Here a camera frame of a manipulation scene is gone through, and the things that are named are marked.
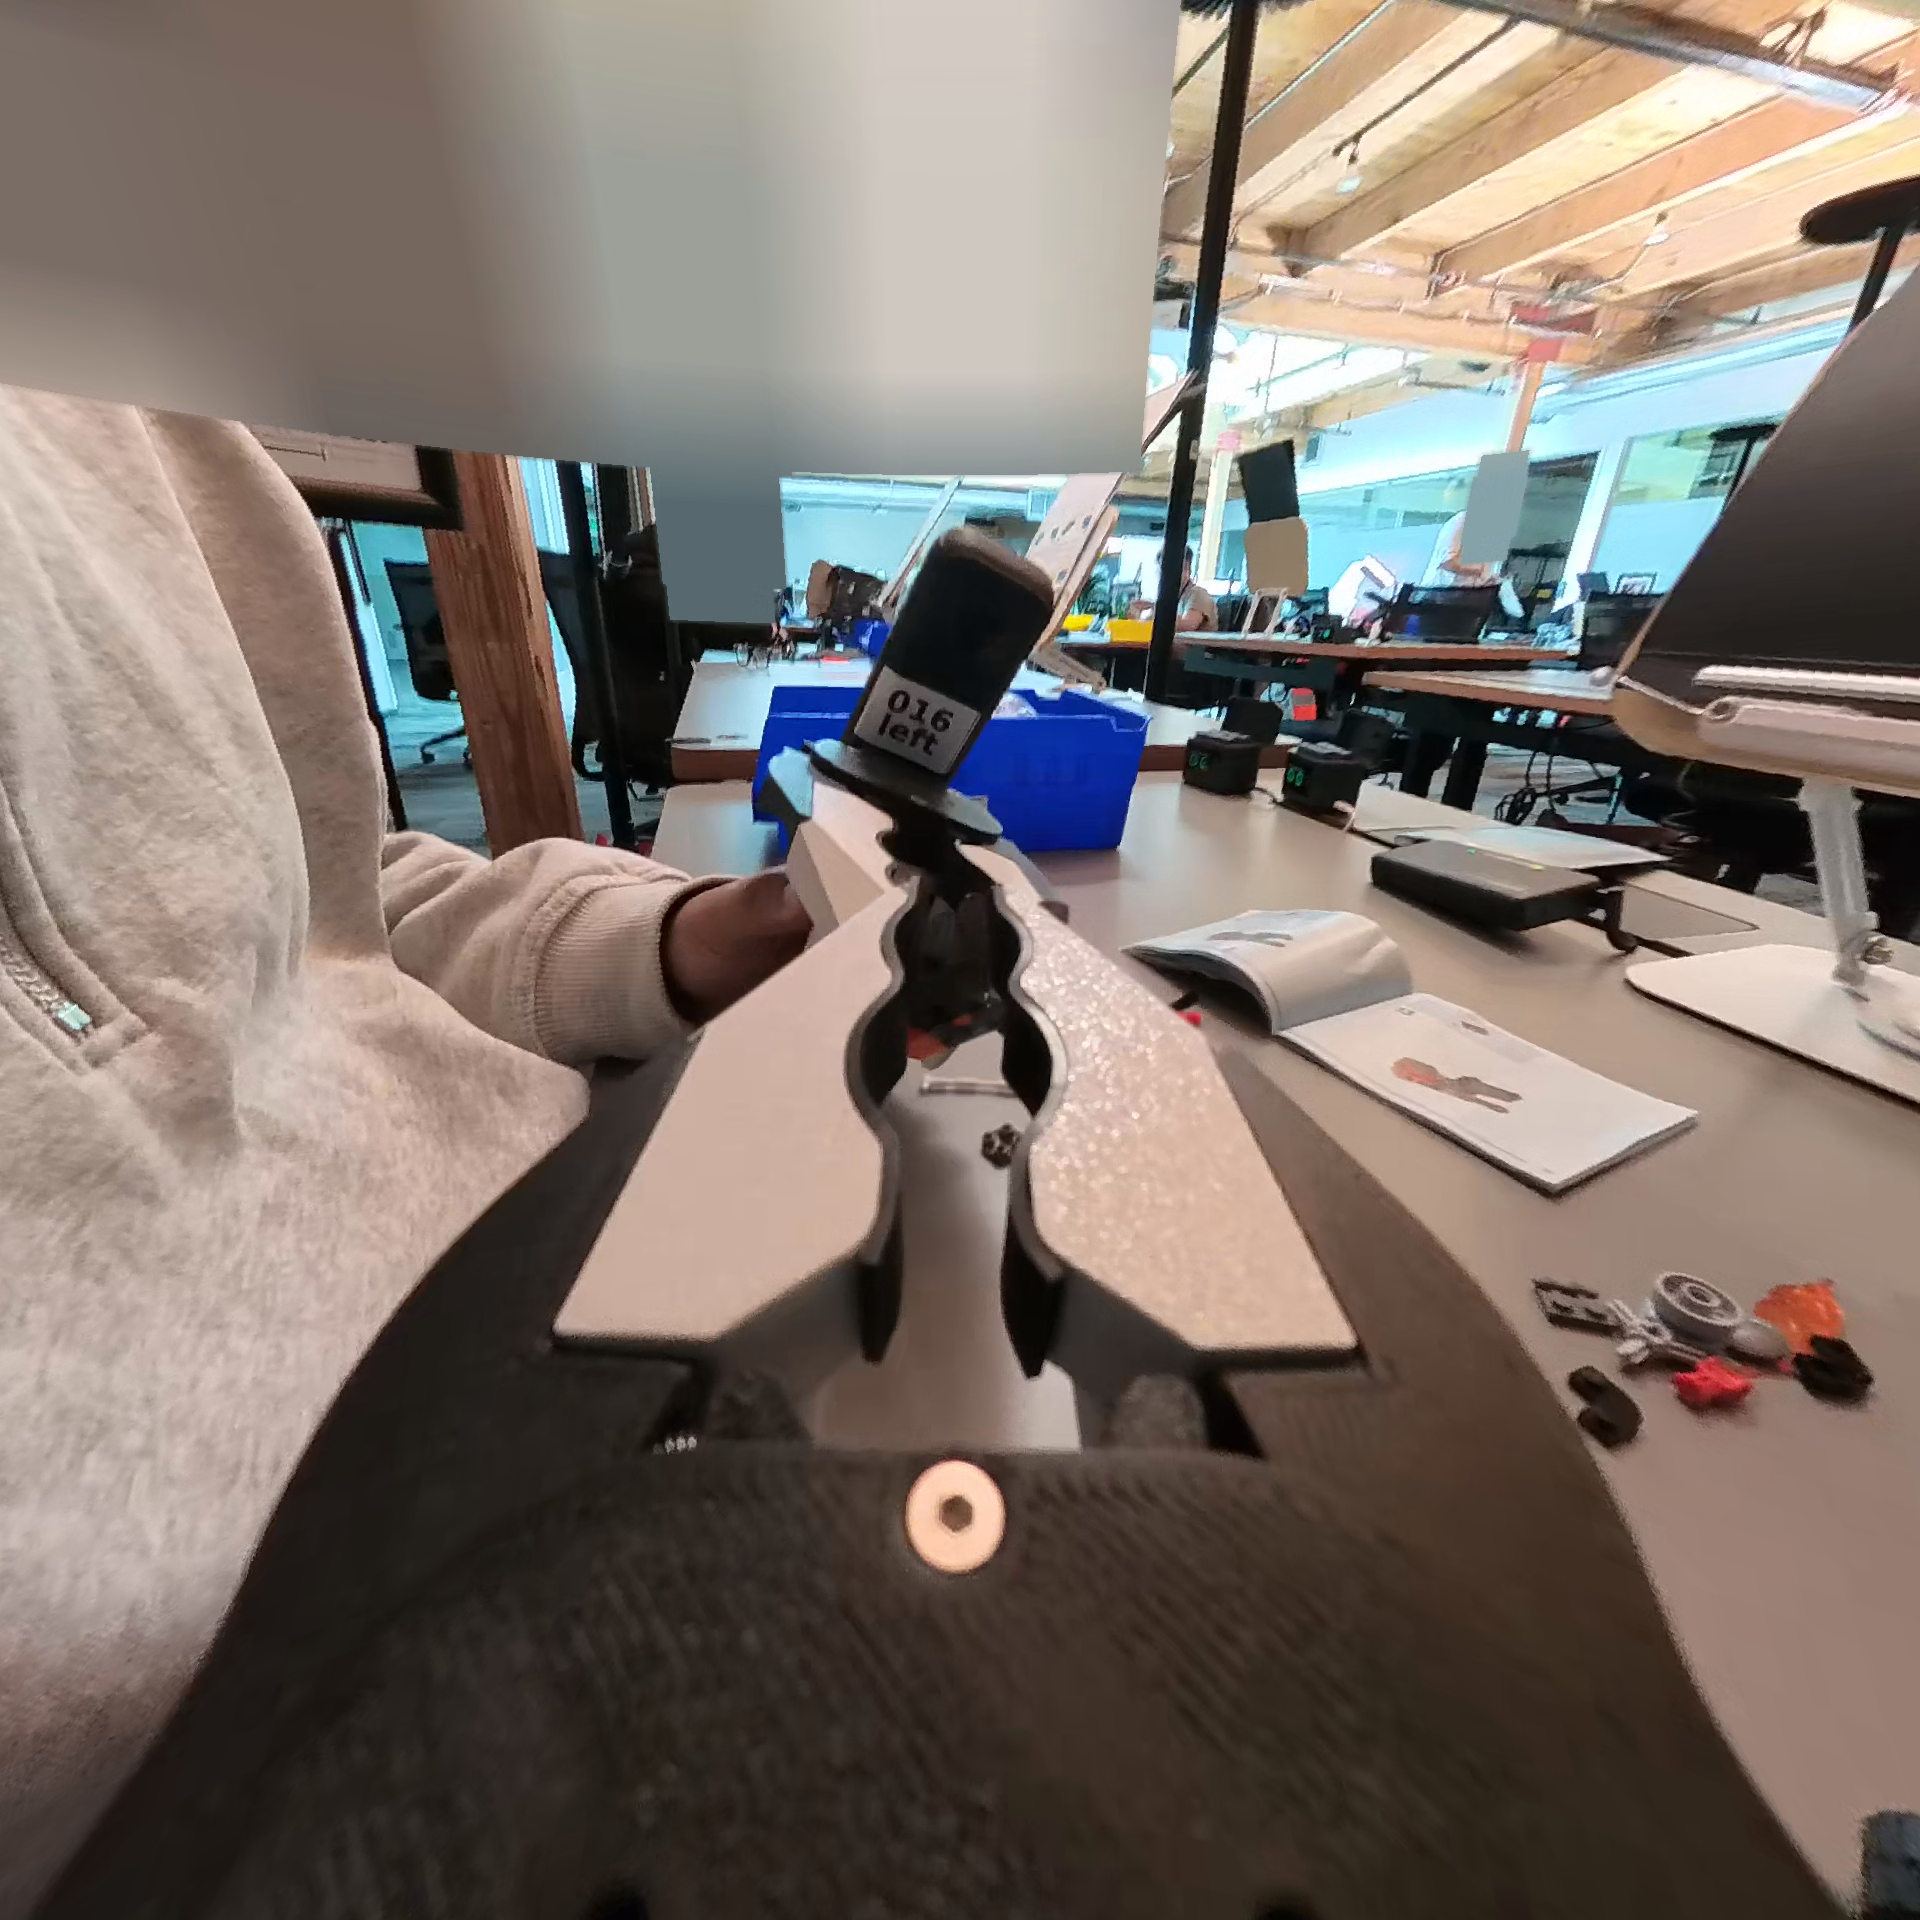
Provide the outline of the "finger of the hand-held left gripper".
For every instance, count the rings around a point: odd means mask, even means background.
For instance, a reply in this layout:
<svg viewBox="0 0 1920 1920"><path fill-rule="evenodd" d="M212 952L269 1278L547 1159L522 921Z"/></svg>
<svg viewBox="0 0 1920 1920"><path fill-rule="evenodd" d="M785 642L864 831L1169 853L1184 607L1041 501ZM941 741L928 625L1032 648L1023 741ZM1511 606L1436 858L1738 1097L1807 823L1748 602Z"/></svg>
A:
<svg viewBox="0 0 1920 1920"><path fill-rule="evenodd" d="M785 778L785 875L808 911L808 949L831 938L871 904L906 897L885 845L893 817L821 778Z"/></svg>
<svg viewBox="0 0 1920 1920"><path fill-rule="evenodd" d="M1025 902L1025 910L1045 910L1059 923L1071 923L1068 902L1019 848L961 845L961 853L1009 902Z"/></svg>

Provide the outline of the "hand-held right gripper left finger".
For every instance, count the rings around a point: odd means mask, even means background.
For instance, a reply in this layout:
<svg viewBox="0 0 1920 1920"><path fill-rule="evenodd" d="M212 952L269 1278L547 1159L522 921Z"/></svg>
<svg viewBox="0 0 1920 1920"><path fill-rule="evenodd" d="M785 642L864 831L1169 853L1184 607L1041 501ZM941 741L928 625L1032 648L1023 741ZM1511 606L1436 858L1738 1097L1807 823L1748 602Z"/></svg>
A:
<svg viewBox="0 0 1920 1920"><path fill-rule="evenodd" d="M859 1057L904 973L887 883L693 1041L560 1305L562 1346L845 1362L885 1289L896 1141Z"/></svg>

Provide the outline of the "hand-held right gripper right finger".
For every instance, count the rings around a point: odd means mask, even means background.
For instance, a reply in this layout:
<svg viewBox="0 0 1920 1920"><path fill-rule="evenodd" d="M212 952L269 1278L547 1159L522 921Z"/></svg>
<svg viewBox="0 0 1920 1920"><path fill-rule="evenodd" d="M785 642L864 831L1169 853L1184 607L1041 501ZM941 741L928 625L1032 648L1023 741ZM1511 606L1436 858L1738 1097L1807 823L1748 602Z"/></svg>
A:
<svg viewBox="0 0 1920 1920"><path fill-rule="evenodd" d="M997 889L1001 1072L1025 1105L1001 1318L1028 1375L1226 1375L1360 1338L1204 1032Z"/></svg>

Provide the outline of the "black and red lego assembly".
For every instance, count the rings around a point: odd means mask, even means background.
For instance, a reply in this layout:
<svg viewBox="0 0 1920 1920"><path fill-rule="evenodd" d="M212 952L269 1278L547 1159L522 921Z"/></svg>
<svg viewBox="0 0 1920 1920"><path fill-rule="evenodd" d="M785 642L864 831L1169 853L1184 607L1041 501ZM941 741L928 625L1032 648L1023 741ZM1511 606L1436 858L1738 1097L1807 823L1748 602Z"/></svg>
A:
<svg viewBox="0 0 1920 1920"><path fill-rule="evenodd" d="M991 890L923 887L896 935L906 1056L939 1064L1001 1029L999 910Z"/></svg>

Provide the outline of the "person's left forearm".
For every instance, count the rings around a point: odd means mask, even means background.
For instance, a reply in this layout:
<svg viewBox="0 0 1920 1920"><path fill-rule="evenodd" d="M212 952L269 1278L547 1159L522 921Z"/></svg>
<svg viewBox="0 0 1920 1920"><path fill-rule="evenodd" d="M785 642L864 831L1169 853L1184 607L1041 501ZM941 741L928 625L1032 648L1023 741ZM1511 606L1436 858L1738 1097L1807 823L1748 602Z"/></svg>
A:
<svg viewBox="0 0 1920 1920"><path fill-rule="evenodd" d="M391 957L493 1039L549 1063L645 1063L690 1030L665 933L712 890L650 857L538 839L482 857L426 831L379 850Z"/></svg>

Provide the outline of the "lego instruction booklet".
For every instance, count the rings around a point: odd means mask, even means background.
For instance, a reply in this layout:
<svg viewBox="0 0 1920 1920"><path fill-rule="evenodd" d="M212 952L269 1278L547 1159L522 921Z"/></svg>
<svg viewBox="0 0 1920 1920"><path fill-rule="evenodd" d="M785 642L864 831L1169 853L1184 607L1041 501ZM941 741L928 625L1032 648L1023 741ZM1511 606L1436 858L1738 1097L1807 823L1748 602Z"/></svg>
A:
<svg viewBox="0 0 1920 1920"><path fill-rule="evenodd" d="M1403 950L1354 911L1245 910L1127 952L1237 990L1271 1038L1538 1192L1569 1192L1697 1127L1693 1109L1418 992Z"/></svg>

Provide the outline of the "person's left hand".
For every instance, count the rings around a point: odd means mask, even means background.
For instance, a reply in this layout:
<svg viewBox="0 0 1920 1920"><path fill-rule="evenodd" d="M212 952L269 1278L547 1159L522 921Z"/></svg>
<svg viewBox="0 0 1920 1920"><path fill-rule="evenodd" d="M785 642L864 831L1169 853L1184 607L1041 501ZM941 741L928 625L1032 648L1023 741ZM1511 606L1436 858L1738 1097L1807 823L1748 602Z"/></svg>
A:
<svg viewBox="0 0 1920 1920"><path fill-rule="evenodd" d="M689 1025L720 1016L809 943L812 915L785 869L701 882L663 918L663 986Z"/></svg>

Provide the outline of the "blue plastic bin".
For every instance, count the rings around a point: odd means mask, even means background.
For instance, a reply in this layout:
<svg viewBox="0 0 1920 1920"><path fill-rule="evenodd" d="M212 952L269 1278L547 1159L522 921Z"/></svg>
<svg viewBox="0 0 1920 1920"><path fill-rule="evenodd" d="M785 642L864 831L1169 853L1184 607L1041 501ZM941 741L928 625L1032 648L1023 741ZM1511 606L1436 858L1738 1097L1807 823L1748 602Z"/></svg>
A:
<svg viewBox="0 0 1920 1920"><path fill-rule="evenodd" d="M883 666L859 688L778 688L760 737L753 815L791 831L833 789L913 825L1023 853L1115 848L1145 718L1060 689L973 707Z"/></svg>

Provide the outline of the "cardboard display board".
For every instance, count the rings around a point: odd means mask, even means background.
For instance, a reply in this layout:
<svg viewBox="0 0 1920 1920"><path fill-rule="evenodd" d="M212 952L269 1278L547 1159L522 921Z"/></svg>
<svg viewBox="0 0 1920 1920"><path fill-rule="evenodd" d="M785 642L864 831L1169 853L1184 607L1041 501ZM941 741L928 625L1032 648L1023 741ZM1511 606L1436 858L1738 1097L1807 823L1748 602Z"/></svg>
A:
<svg viewBox="0 0 1920 1920"><path fill-rule="evenodd" d="M1073 609L1114 535L1123 480L1123 470L1068 475L1025 551L1027 561L1048 574L1057 619Z"/></svg>

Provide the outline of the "black metal pole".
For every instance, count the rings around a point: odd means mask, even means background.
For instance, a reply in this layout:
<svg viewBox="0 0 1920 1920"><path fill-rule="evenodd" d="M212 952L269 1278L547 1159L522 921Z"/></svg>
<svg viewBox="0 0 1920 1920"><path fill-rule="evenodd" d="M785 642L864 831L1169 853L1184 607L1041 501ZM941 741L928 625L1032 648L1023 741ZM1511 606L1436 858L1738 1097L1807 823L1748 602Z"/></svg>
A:
<svg viewBox="0 0 1920 1920"><path fill-rule="evenodd" d="M1232 200L1245 122L1245 96L1256 69L1257 23L1263 11L1260 2L1209 3L1207 9L1224 14L1228 17L1228 30L1221 50L1217 121L1207 159L1203 241L1193 271L1186 381L1176 413L1178 439L1169 475L1159 594L1149 623L1144 671L1144 695L1153 703L1164 703L1169 696L1169 682L1173 675L1173 642L1179 634L1184 555L1191 529L1197 441L1203 433L1209 371L1217 353L1221 280L1229 243Z"/></svg>

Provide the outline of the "wooden office desk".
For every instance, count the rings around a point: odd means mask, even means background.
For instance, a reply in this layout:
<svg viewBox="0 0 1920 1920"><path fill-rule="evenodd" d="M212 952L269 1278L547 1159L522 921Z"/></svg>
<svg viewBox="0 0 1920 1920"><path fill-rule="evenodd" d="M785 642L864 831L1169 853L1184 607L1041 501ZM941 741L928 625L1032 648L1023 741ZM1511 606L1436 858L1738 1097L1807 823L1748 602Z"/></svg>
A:
<svg viewBox="0 0 1920 1920"><path fill-rule="evenodd" d="M1307 669L1359 671L1506 669L1575 665L1577 656L1529 642L1447 640L1300 640L1296 634L1178 633L1176 661L1215 679L1283 681Z"/></svg>

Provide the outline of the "black flat device box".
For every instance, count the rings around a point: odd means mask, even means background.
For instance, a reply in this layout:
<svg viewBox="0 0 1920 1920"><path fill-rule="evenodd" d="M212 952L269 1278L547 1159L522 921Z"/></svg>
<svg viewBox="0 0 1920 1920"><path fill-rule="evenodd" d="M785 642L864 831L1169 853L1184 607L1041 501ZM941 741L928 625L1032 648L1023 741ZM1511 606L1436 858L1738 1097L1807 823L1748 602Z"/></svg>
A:
<svg viewBox="0 0 1920 1920"><path fill-rule="evenodd" d="M1525 933L1594 914L1603 887L1585 870L1562 870L1452 839L1416 839L1371 858L1371 883L1444 918Z"/></svg>

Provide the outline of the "person in grey hoodie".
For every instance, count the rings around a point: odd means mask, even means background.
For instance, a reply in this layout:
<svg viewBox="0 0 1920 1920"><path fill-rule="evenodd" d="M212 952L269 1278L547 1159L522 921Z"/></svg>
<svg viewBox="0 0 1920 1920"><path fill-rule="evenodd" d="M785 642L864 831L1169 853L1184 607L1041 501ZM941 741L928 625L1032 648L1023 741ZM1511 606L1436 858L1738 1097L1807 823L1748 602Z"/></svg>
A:
<svg viewBox="0 0 1920 1920"><path fill-rule="evenodd" d="M315 521L241 425L4 387L4 1914L324 1406L585 1081L399 957Z"/></svg>

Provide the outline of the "black computer monitor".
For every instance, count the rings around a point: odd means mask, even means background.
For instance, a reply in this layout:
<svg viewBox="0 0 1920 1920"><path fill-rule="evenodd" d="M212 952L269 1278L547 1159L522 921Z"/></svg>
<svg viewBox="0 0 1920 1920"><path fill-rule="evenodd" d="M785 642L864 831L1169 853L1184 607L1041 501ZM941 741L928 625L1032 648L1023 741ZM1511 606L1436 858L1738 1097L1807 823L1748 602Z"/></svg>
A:
<svg viewBox="0 0 1920 1920"><path fill-rule="evenodd" d="M1919 795L1919 286L1852 330L1647 623L1649 751Z"/></svg>

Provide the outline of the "black floor lamp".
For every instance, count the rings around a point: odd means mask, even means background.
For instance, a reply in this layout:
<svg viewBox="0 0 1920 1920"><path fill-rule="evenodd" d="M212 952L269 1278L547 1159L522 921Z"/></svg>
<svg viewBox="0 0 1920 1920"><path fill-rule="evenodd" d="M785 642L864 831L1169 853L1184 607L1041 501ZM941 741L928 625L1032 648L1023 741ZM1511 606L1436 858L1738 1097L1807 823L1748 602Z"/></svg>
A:
<svg viewBox="0 0 1920 1920"><path fill-rule="evenodd" d="M1919 227L1919 175L1887 181L1811 207L1799 237L1812 249L1873 243L1848 329L1859 329L1882 299L1903 241Z"/></svg>

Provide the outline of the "wooden post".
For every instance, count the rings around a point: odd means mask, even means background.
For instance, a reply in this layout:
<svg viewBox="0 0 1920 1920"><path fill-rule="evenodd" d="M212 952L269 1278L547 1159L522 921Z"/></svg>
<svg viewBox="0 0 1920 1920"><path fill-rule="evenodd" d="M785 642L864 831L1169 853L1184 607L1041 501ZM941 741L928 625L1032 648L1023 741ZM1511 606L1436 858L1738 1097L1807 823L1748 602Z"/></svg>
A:
<svg viewBox="0 0 1920 1920"><path fill-rule="evenodd" d="M487 845L504 857L581 839L554 631L514 457L452 450L460 529L428 529L449 665L469 733Z"/></svg>

